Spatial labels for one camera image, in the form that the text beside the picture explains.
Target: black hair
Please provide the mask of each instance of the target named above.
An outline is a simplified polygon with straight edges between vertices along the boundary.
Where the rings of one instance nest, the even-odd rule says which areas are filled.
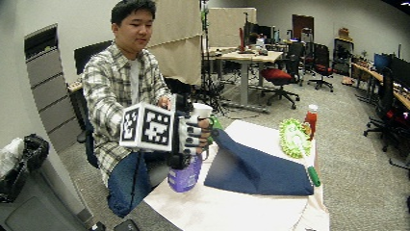
[[[154,19],[156,5],[153,0],[122,0],[112,9],[112,23],[121,24],[124,19],[136,11],[146,10]]]

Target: bottle cap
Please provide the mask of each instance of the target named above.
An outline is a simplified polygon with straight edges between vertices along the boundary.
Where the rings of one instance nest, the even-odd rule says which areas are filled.
[[[198,116],[198,118],[208,118],[210,113],[213,112],[213,108],[206,104],[193,103],[193,112],[192,116]]]
[[[315,105],[315,104],[310,104],[310,105],[309,105],[309,111],[310,111],[310,112],[317,112],[318,109],[319,109],[318,105]]]

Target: hand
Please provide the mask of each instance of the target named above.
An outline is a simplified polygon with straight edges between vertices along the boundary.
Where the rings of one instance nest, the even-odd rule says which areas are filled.
[[[196,153],[201,154],[204,152],[204,147],[208,145],[208,138],[210,137],[210,129],[209,129],[209,118],[198,120],[198,127],[201,128],[201,138],[200,138],[200,146],[196,147]]]
[[[161,96],[157,100],[157,107],[170,110],[170,100],[166,96]]]

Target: man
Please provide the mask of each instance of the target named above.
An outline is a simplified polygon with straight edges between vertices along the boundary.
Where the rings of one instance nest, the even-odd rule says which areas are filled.
[[[108,204],[121,218],[152,191],[145,161],[164,159],[161,153],[145,154],[137,148],[118,145],[125,107],[146,102],[170,109],[170,91],[154,55],[145,49],[153,33],[154,11],[152,0],[124,0],[116,4],[112,9],[116,39],[106,50],[90,58],[82,79],[88,117],[94,129],[94,154],[109,189]],[[208,127],[208,120],[202,120],[200,126]],[[208,136],[202,134],[197,153],[202,151]]]

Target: door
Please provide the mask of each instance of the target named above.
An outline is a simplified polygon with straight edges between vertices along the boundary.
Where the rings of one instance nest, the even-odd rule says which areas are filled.
[[[301,40],[301,32],[305,28],[311,30],[311,38],[314,37],[314,17],[305,15],[291,15],[293,38]]]

